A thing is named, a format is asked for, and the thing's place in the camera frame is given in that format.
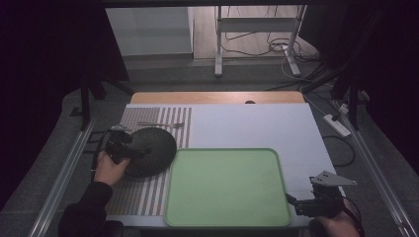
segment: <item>gray floor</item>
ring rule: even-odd
[[[222,78],[213,76],[213,61],[168,60],[143,63],[128,61],[126,66],[130,82],[126,82],[135,91],[264,91],[294,81],[285,76],[279,59],[264,60],[229,60],[224,64]],[[300,63],[303,76],[310,73],[316,62]],[[102,107],[94,130],[104,130],[119,123],[129,96],[118,89],[104,84],[108,92],[105,101],[94,101],[92,105]],[[284,88],[295,90],[296,86]],[[322,86],[316,93],[329,97],[329,86]],[[323,99],[314,94],[307,98],[316,106],[312,112],[322,135],[337,135],[326,124],[323,113],[333,114],[334,109]],[[74,107],[80,106],[79,92],[69,94],[63,101],[61,117],[49,141],[43,148],[25,180],[14,192],[0,213],[0,236],[28,236],[34,221],[50,191],[54,180],[71,149],[79,132],[80,118],[70,117]],[[419,225],[419,178],[408,166],[401,154],[393,147],[366,113],[359,108],[359,121],[362,135],[382,168],[385,176],[394,188],[404,207],[416,226]],[[339,140],[326,139],[326,147],[332,162],[345,162],[351,156],[351,150]],[[68,184],[64,198],[49,225],[46,236],[56,236],[57,221],[64,208],[78,201],[90,179],[91,155],[83,154],[77,164],[73,177]],[[348,167],[336,168],[339,175],[358,181],[359,185],[344,189],[347,196],[359,206],[363,216],[367,236],[400,236],[399,230],[388,212],[363,159],[357,154],[355,162]],[[128,228],[125,236],[138,236],[137,229]]]

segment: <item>light green plastic tray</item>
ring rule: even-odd
[[[164,218],[183,227],[286,226],[285,192],[272,149],[179,149]]]

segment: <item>white power strip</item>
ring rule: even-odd
[[[323,119],[329,123],[342,137],[349,136],[351,132],[338,120],[332,120],[332,115],[327,115]]]

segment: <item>white wall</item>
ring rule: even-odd
[[[192,11],[187,7],[106,11],[123,56],[193,51]]]

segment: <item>wooden floor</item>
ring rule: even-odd
[[[214,59],[216,48],[216,12],[215,7],[194,8],[194,59]],[[224,6],[222,18],[294,18],[297,6]],[[249,54],[262,54],[269,51],[269,41],[288,42],[291,33],[255,33],[241,38],[233,39],[246,33],[223,33],[221,44],[225,49],[243,51]],[[303,39],[297,38],[298,44],[294,50],[306,55],[313,55],[317,51]],[[270,51],[263,57],[282,57],[284,54],[278,51]],[[228,57],[255,57],[239,52],[223,51],[223,58]]]

